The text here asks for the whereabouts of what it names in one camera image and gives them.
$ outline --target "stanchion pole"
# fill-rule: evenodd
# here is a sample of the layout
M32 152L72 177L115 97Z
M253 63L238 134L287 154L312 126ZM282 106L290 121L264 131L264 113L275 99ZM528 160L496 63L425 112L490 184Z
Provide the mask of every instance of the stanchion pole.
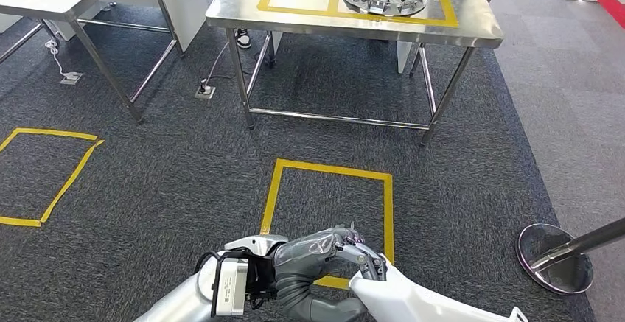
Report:
M625 237L625 218L573 238L549 224L533 224L519 235L517 255L527 274L544 288L569 295L593 283L593 264L586 253Z

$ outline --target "person's foot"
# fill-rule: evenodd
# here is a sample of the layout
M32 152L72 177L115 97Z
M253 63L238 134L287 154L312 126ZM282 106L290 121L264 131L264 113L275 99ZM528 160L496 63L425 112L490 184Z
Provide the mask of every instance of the person's foot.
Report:
M236 29L234 31L234 38L237 39L237 46L241 49L248 49L252 46L252 40L246 29Z

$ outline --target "metal frame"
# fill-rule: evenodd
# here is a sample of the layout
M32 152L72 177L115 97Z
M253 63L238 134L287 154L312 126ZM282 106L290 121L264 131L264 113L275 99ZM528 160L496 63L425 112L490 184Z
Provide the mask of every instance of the metal frame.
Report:
M41 29L45 29L48 35L50 35L50 37L53 40L55 40L55 42L58 44L57 36L50 29L50 27L46 24L46 22L43 19L40 19L38 21L39 21L39 24L37 24L37 26L33 27L26 35L20 38L19 41L15 42L15 44L13 44L9 49L7 49L7 51L5 51L4 53L2 53L2 55L0 55L0 63L4 62L8 57L10 57L13 53L15 53L15 51L17 51L26 42L28 42L28 40L31 39L32 36L36 35L37 32L39 32Z
M98 69L104 74L105 78L111 84L112 89L115 90L115 92L117 93L117 95L121 99L121 101L124 104L124 106L126 108L128 108L128 110L130 111L130 114L132 115L132 117L138 123L142 121L142 115L136 109L134 103L139 98L139 95L141 94L141 92L143 92L143 90L145 89L146 85L152 79L154 74L156 74L158 68L163 64L163 62L165 61L167 56L171 53L171 51L174 49L174 47L177 48L178 55L180 57L184 56L184 51L182 49L182 46L178 42L179 41L178 40L178 36L176 35L176 32L174 30L173 22L172 22L170 13L167 10L167 7L165 6L165 3L164 3L163 0L157 0L157 1L158 1L159 7L161 8L163 16L165 17L165 21L167 22L168 28L166 28L166 27L148 26L148 25L140 25L140 24L129 24L129 23L122 23L122 22L100 21L100 20L89 20L89 19L85 19L85 18L78 18L78 17L74 16L74 11L73 10L72 10L71 14L70 13L66 14L66 19L65 19L65 21L68 22L69 25L71 26L71 28L74 30L74 33L76 33L76 36L78 37L80 42L83 43L84 47L87 49L87 52L94 59L94 62L98 66ZM11 54L13 54L17 49L19 49L22 45L24 45L33 35L35 35L42 28L45 29L48 32L48 34L52 38L54 38L55 41L58 43L58 39L56 38L55 34L51 31L51 29L48 27L48 25L46 25L46 23L43 20L39 20L39 21L40 21L39 24L35 28L33 28L22 39L20 39L15 45L11 46L11 48L9 48L2 56L0 56L0 63L2 63L4 60L6 60ZM161 54L161 56L158 59L158 61L156 62L156 64L151 68L150 72L147 73L147 76L143 79L142 83L139 86L136 87L136 89L133 92L132 96L129 97L125 93L124 89L120 86L120 84L116 80L115 76L113 76L113 73L111 73L111 70L106 66L106 64L104 63L104 61L100 57L99 52L97 51L96 46L94 45L93 41L89 38L89 36L86 34L86 32L83 29L83 27L81 26L81 24L96 24L96 25L101 25L101 26L118 27L118 28L124 28L124 29L137 29L137 30L141 30L141 31L169 33L172 36L172 40L167 45L167 48Z
M267 108L254 108L250 106L250 98L252 91L254 90L254 85L256 83L256 79L258 77L258 73L260 70L260 66L265 60L266 54L269 52L269 60L270 63L273 62L275 58L274 48L273 48L273 39L272 32L267 32L267 36L265 38L265 42L262 45L258 61L254 67L254 71L252 72L250 82L245 82L245 76L243 74L243 70L241 68L241 60L239 56L239 50L234 40L234 29L226 28L226 36L228 38L228 42L230 45L230 53L232 57L232 62L234 64L234 71L237 76L237 84L239 89L239 95L241 98L241 104L243 106L243 110L245 113L245 120L250 129L254 128L254 118L252 117L253 113L257 114L268 114L274 116L289 116L296 117L302 119L321 119L327 121L336 121L336 122L347 122L347 123L355 123L362 125L381 125L386 127L398 127L398 128L406 128L406 129L414 129L414 130L425 130L423 137L421 138L421 145L426 145L430 139L432 138L433 131L436 129L436 126L439 123L440 118L443 113L447 109L450 104L450 101L453 97L455 90L458 87L458 82L460 81L462 74L467 67L469 60L471 59L473 53L475 52L476 47L469 47L465 50L458 66L456 67L454 74L445 89L440 102L437 104L436 97L434 95L434 90L432 88L432 80L430 78L430 69L427 64L427 57L425 55L425 44L424 43L414 43L416 45L416 53L415 60L412 65L411 77L414 76L414 72L416 71L416 67L419 64L419 61L422 65L423 76L425 79L425 89L427 92L427 100L430 105L430 115L432 116L430 121L427 124L419 124L419 123L409 123L409 122L395 122L395 121L386 121L381 119L367 119L367 118L357 118L357 117L345 117L345 116L331 116L331 115L323 115L323 114L315 114L315 113L302 113L295 111L281 111L281 110L271 110Z

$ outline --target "yellow tape square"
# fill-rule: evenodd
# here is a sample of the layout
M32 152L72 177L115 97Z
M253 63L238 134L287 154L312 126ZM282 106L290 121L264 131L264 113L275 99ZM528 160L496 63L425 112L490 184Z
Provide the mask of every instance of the yellow tape square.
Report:
M389 21L400 22L405 24L421 24L440 27L452 27L458 28L458 19L455 16L451 0L439 0L441 10L444 18L412 18L405 16L382 16L372 14L351 13L345 11L339 11L338 6L340 0L329 0L326 9L319 8L293 8L293 7L277 7L272 5L272 0L260 0L257 7L261 11L271 11L275 13L291 13L299 15L313 15L313 16L326 16L337 18L358 18L361 20L373 20L373 21Z
M71 186L72 183L76 180L76 177L80 174L80 171L83 170L83 167L87 163L87 160L93 153L94 149L99 146L104 141L102 139L98 139L97 136L92 136L91 134L84 133L76 133L76 132L67 132L63 130L53 130L53 129L37 129L37 128L16 128L13 132L0 144L0 151L4 150L5 147L18 135L18 134L38 134L45 136L68 136L71 138L85 139L89 141L93 141L94 144L87 149L87 152L80 159L80 162L76 166L76 169L71 173L67 181L63 184L63 187L59 190L55 198L52 200L52 203L48 205L46 211L41 215L39 219L24 219L18 217L0 217L0 224L7 225L18 225L18 226L35 226L40 227L42 223L45 223L50 217L52 210L57 205L60 198L67 192L67 189Z
M384 255L393 264L395 262L395 239L393 224L393 176L390 173L365 171L363 169L351 169L349 167L329 166L322 164L313 164L310 162L284 160L279 158L276 160L276 167L273 169L271 177L271 185L269 187L269 195L267 196L267 205L265 213L262 215L260 224L260 234L269 234L271 230L271 221L273 213L276 209L276 201L278 200L278 191L280 188L280 180L282 171L285 168L305 169L309 171L328 172L338 175L355 176L369 178L372 180L383 181L384 183ZM338 278L335 276L325 276L315 282L323 287L334 287L337 289L347 290L348 279Z

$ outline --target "carpet floor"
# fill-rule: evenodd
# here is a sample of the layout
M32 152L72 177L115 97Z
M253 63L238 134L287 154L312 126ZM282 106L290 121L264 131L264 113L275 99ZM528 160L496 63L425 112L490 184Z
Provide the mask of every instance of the carpet floor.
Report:
M100 18L163 24L154 10L122 6ZM87 32L128 92L168 42L149 32ZM248 71L262 35L252 37L254 47L242 56ZM421 148L421 133L365 125L258 116L250 131L236 81L227 78L228 53L217 65L224 77L212 81L214 98L194 99L226 41L220 29L204 27L184 59L166 60L139 99L142 125L75 39L62 44L60 61L85 76L76 86L59 84L45 40L40 33L0 66L0 138L35 127L105 142L40 228L0 225L2 320L137 318L191 274L203 252L259 232L276 159L283 158L392 174L395 263L424 287L500 315L518 306L533 322L594 321L585 295L548 293L517 263L520 230L556 218L491 51L474 56L436 135ZM461 52L428 47L439 97ZM251 103L424 121L422 77L398 75L395 53L385 41L285 35ZM0 183L0 216L38 218L88 147L50 137L20 135L0 152L7 179ZM379 181L287 169L271 232L294 238L354 221L382 251L384 195ZM288 319L277 304L265 304L233 321Z

